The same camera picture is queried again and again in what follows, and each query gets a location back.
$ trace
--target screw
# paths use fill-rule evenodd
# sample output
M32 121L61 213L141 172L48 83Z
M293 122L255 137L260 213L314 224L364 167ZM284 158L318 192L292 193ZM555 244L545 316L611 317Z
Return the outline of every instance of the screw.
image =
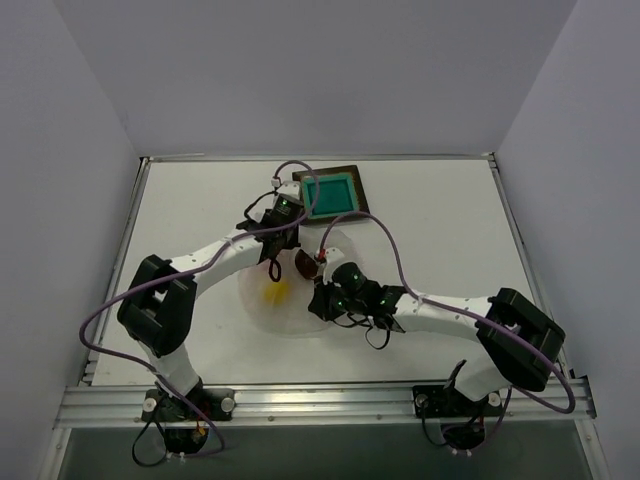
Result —
M156 405L158 405L158 402L156 402L154 398L147 398L142 403L142 411L146 413L151 413L155 410Z
M429 398L424 393L421 393L419 395L416 395L415 403L416 407L426 407L427 405L429 405Z
M224 413L230 413L235 406L236 406L235 400L230 397L225 397L220 402L220 410L222 410Z
M502 401L500 400L499 394L495 392L491 392L489 394L489 405L491 405L492 407L499 407L501 403Z

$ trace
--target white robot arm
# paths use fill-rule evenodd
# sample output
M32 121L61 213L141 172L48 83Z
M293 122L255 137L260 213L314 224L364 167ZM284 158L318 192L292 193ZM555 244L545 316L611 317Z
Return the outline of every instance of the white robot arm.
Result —
M222 240L196 252L168 260L155 255L143 260L131 287L206 265L226 243L230 243L211 268L192 277L174 280L134 295L125 300L118 310L118 321L138 341L151 365L179 393L187 395L201 383L191 366L184 344L196 299L226 277L263 261L275 259L283 249L299 246L297 227L274 234L249 236L236 242L231 239L243 231L288 224L299 218L303 211L299 183L284 182L275 192L272 208L259 220L247 219L241 222Z
M515 290L479 298L438 297L411 292L403 286L369 280L340 250L329 248L316 257L322 275L316 276L309 311L325 321L360 315L359 325L388 332L431 332L465 338L483 345L488 355L465 362L455 370L451 388L477 403L510 385L542 391L550 371L513 340L468 316L433 306L431 302L475 313L507 326L512 333L555 362L565 333L553 320Z

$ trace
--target white table surface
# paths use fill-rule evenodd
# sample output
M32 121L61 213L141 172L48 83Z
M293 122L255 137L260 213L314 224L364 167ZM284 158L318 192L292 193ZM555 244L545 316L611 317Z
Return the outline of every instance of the white table surface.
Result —
M325 168L349 162L316 162ZM484 296L509 286L531 298L489 165L481 160L359 161L371 212L394 234L409 284L424 293ZM124 291L140 261L179 256L226 235L242 211L270 188L275 162L156 163L150 168L123 265ZM293 167L290 171L300 170ZM357 245L365 274L399 284L393 255L373 223L340 227ZM486 355L479 344L435 334L393 334L382 351L363 329L332 326L289 338L265 333L240 303L236 275L198 300L187 348L206 383L335 383L446 378L462 358ZM143 356L109 317L103 345ZM94 385L150 385L153 376L100 355Z

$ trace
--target metal frame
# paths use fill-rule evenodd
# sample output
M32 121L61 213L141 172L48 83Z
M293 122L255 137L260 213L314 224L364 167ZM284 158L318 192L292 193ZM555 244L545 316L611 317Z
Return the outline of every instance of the metal frame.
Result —
M234 427L265 425L354 425L417 423L414 385L442 385L442 381L308 384L224 385L235 391ZM506 421L589 419L594 414L586 380L571 380L576 409L570 415L553 412L514 391ZM218 388L219 385L207 385ZM59 428L140 428L142 402L148 386L68 388L56 420ZM558 405L566 403L564 387L551 380L542 394ZM437 423L440 419L429 419ZM171 426L195 427L195 423Z
M250 162L287 161L302 159L321 161L390 161L390 160L479 160L489 163L498 194L511 227L514 242L533 294L534 302L550 315L548 303L540 289L538 278L506 199L499 171L493 154L482 155L241 155L207 156L200 154L174 155L145 158L133 191L122 242L116 257L113 274L107 290L107 298L114 295L122 270L122 264L133 234L149 169L153 163L168 162ZM106 326L108 312L99 319L94 340L100 342ZM89 355L85 374L79 387L67 388L54 425L54 438L42 466L40 479L57 478L64 458L66 445L73 428L139 428L141 406L149 387L92 387L93 371L98 356ZM564 373L568 367L564 352L560 364ZM441 382L386 382L361 384L311 384L311 385L225 385L236 391L236 408L233 413L235 426L267 425L344 425L367 423L414 423L411 389L414 385ZM506 421L568 420L576 428L587 457L593 478L608 479L608 470L602 449L595 434L593 418L595 407L586 379L570 380L577 405L572 415L560 415L514 392ZM542 398L564 404L566 394L557 380L550 380Z

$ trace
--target yellow object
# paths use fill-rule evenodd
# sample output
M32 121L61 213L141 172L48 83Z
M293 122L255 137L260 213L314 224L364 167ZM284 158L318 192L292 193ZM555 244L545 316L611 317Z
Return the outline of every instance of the yellow object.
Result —
M279 282L269 282L262 292L262 299L270 305L282 305L290 294L291 285L283 278Z

